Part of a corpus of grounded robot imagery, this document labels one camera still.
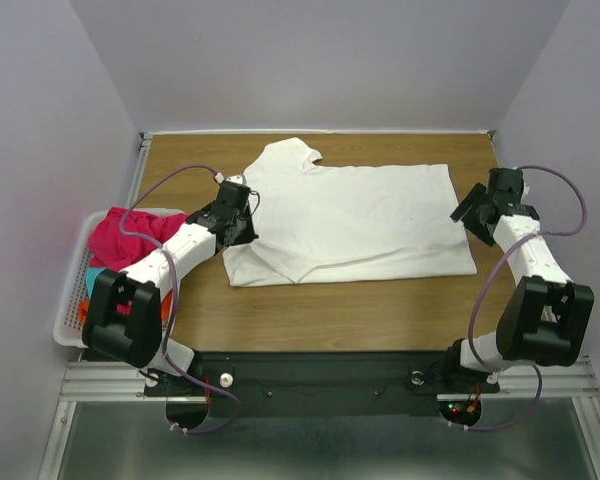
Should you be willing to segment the white t shirt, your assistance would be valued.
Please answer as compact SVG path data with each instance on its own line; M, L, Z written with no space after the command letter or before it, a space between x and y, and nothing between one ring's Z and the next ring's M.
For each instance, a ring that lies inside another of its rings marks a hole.
M477 267L445 164L321 165L298 138L245 168L258 235L223 253L233 287L471 276Z

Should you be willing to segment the pink t shirt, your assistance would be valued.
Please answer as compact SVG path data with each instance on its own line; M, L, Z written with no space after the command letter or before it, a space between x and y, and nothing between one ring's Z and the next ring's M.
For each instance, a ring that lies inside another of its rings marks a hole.
M110 208L90 234L87 247L92 255L91 267L114 271L125 269L156 249L156 244L147 238L164 244L177 232L187 217L185 213L158 216L134 210L124 222L124 230L130 232L130 235L127 235L120 230L125 213L124 208Z

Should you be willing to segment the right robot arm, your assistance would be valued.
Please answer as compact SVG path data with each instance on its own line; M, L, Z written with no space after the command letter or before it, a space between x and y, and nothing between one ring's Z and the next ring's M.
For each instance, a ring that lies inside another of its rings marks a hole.
M471 312L467 336L447 349L440 366L452 390L484 382L511 367L569 367L579 357L594 305L593 290L575 283L546 243L536 209L525 204L524 167L494 168L486 184L476 184L451 213L454 222L484 244L502 251L488 279L508 267L515 290L496 329L475 333L479 308L489 288L482 287Z

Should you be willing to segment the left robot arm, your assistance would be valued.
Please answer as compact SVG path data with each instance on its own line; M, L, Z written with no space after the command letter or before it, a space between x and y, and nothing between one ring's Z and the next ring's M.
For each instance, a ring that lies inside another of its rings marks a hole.
M258 238L252 193L244 184L222 181L216 199L189 215L166 242L121 271L102 271L94 282L82 343L135 368L168 373L179 393L195 392L203 373L193 363L196 352L170 339L175 321L162 322L162 303L168 295L178 299L181 280L201 263Z

